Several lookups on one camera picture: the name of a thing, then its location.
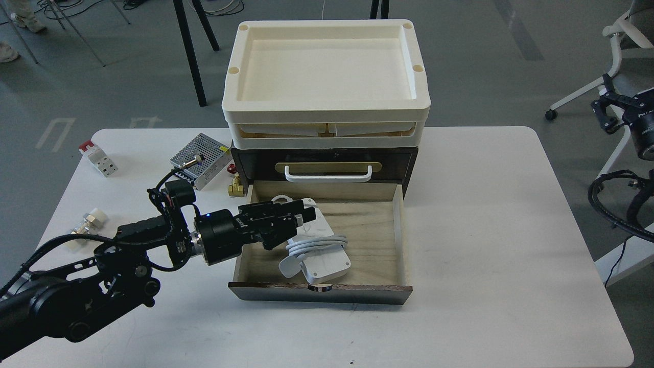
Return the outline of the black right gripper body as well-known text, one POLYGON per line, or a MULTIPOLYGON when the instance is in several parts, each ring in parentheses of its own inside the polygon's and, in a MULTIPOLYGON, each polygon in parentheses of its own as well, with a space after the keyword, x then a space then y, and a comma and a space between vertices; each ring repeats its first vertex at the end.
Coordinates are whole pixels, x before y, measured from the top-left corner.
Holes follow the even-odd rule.
POLYGON ((621 117, 622 123, 619 123, 616 129, 626 125, 636 131, 652 131, 653 88, 641 91, 633 97, 621 94, 618 96, 624 100, 620 105, 624 113, 621 117))

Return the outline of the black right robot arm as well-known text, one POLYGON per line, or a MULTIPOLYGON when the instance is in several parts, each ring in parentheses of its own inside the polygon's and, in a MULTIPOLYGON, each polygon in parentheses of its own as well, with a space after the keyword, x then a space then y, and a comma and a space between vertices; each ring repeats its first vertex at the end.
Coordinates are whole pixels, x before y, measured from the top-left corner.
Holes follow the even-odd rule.
MULTIPOLYGON (((652 161, 652 89, 641 91, 633 97, 628 97, 615 93, 612 77, 607 73, 603 74, 602 78, 606 91, 601 94, 598 100, 593 101, 591 104, 600 128, 605 133, 612 134, 622 126, 628 127, 638 158, 652 161)), ((653 233, 647 231, 638 221, 640 209, 652 197, 652 192, 652 170, 649 171, 648 178, 637 176, 631 170, 619 170, 602 174, 596 178, 589 187, 587 198, 591 207, 613 226, 623 229, 633 236, 652 242, 653 233), (632 184, 639 191, 631 201, 626 211, 625 219, 621 219, 610 212, 598 199, 598 193, 603 189, 603 182, 616 178, 631 179, 632 184)))

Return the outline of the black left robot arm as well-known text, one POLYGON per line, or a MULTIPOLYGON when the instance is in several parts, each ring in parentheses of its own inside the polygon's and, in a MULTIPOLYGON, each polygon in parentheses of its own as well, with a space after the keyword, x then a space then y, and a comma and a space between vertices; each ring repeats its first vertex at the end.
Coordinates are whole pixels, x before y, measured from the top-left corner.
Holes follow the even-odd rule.
POLYGON ((119 226, 113 238, 68 234, 42 244, 2 287, 2 359, 43 337, 82 341, 140 305, 153 307, 160 291, 154 269, 173 272, 196 255, 214 265, 257 242, 272 250, 317 217, 301 200, 250 203, 237 215, 229 210, 197 214, 196 231, 190 233, 182 208, 193 205, 196 195, 189 182, 172 176, 201 161, 198 155, 173 168, 148 190, 157 217, 119 226), (75 239, 98 242, 93 256, 30 271, 47 253, 75 239))

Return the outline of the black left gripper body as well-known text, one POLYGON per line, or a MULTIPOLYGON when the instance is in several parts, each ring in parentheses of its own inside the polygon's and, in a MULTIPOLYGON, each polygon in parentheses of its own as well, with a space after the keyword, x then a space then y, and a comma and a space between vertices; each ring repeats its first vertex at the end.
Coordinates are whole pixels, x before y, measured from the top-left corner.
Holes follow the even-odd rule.
POLYGON ((238 207, 236 219, 242 224, 241 232, 265 250, 272 250, 291 238, 291 215, 278 214, 279 206, 274 202, 248 203, 238 207))

